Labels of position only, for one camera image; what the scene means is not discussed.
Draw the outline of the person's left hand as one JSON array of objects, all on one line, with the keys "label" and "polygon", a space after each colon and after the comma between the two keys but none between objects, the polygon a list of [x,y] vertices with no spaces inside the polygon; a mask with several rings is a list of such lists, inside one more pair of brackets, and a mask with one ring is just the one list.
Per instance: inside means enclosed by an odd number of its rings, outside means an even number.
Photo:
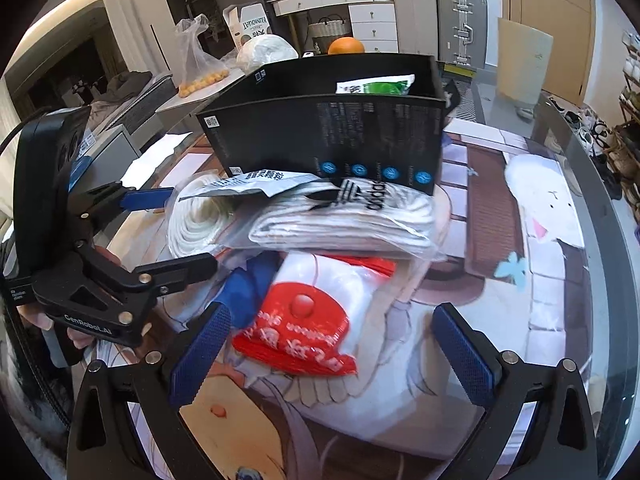
[{"label": "person's left hand", "polygon": [[[96,246],[96,250],[112,263],[115,263],[118,266],[122,265],[120,259],[108,249]],[[44,313],[43,307],[41,307],[40,304],[25,304],[24,306],[18,306],[17,312],[26,322],[40,328],[40,330],[48,332],[53,328],[53,321]],[[79,330],[74,330],[70,327],[66,328],[66,334],[74,347],[79,350],[87,348],[88,345],[96,339],[95,336],[80,332]]]}]

